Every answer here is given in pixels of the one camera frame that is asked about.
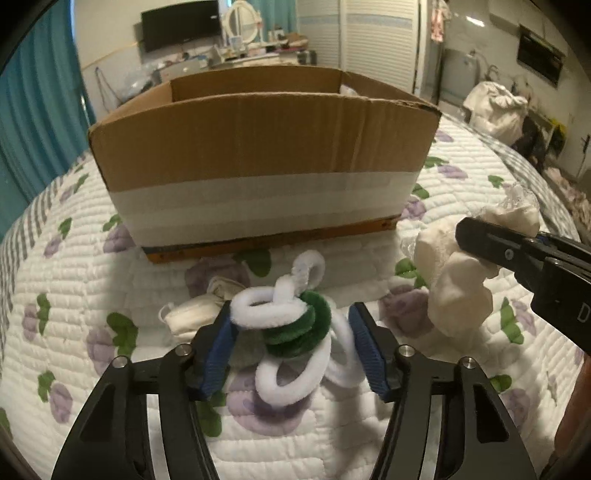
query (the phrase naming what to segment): quilted bedspread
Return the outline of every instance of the quilted bedspread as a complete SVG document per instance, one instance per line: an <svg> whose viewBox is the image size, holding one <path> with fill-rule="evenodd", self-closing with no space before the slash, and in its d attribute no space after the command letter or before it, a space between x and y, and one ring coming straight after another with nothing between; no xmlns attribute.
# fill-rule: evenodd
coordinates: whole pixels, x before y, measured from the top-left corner
<svg viewBox="0 0 591 480"><path fill-rule="evenodd" d="M339 307L366 302L400 341L429 356L452 362L475 357L540 471L553 450L582 352L530 310L531 293L507 270L488 281L494 312L470 342L436 331L425 289L403 285L419 286L401 243L436 219L498 203L514 181L489 147L443 118L396 231L153 265L134 245L86 154L35 200L0 249L0 424L39 476L50 478L109 361L117 354L153 358L174 346L157 318L163 305L204 293L213 275L273 285L297 254L314 248L327 264L319 290ZM223 392L197 405L220 478L368 478L391 406L366 382L353 390L322 383L298 404L274 410L253 392L261 349L256 335L242 333ZM289 381L294 371L280 375ZM155 471L165 479L157 398L150 397L148 406ZM429 472L432 477L436 461L437 419L434 402L425 478Z"/></svg>

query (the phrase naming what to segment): television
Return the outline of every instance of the television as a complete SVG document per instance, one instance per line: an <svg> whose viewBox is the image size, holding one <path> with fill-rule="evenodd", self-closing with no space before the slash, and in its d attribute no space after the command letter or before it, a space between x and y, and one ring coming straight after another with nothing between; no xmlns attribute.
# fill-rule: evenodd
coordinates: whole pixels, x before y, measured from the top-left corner
<svg viewBox="0 0 591 480"><path fill-rule="evenodd" d="M529 67L556 87L560 80L564 55L539 35L521 27L517 63Z"/></svg>
<svg viewBox="0 0 591 480"><path fill-rule="evenodd" d="M187 2L142 12L145 51L222 34L217 0Z"/></svg>

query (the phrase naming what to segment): white bag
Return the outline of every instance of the white bag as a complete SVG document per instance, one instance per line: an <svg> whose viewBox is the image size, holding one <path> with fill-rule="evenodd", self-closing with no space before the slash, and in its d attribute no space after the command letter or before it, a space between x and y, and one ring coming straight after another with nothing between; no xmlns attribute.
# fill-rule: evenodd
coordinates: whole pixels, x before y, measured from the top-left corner
<svg viewBox="0 0 591 480"><path fill-rule="evenodd" d="M470 126L506 145L522 135L527 105L526 98L495 82L480 82L464 100L464 107L472 111Z"/></svg>

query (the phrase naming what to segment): power cord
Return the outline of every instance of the power cord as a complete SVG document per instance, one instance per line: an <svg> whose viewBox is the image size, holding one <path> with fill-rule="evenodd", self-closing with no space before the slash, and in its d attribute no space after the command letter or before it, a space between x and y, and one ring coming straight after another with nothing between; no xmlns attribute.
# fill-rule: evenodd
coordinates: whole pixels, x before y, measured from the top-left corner
<svg viewBox="0 0 591 480"><path fill-rule="evenodd" d="M105 108L105 110L107 110L107 112L110 113L111 112L111 109L106 104L105 87L103 86L103 82L106 85L106 87L109 89L109 91L113 94L113 96L115 97L115 99L117 100L117 102L118 102L117 106L123 104L123 100L113 90L113 88L111 87L111 85L107 81L104 72L100 69L100 67L96 67L95 68L95 78L96 78L96 83L99 86L100 99L101 99L101 101L103 103L103 107Z"/></svg>

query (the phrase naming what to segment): closet door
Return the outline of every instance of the closet door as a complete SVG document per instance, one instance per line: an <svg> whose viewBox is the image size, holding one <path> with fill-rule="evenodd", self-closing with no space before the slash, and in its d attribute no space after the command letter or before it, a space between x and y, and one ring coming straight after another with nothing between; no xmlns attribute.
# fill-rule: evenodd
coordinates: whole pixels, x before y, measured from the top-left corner
<svg viewBox="0 0 591 480"><path fill-rule="evenodd" d="M298 32L310 40L318 65L340 67L339 0L296 0Z"/></svg>
<svg viewBox="0 0 591 480"><path fill-rule="evenodd" d="M342 0L342 68L413 91L418 0Z"/></svg>

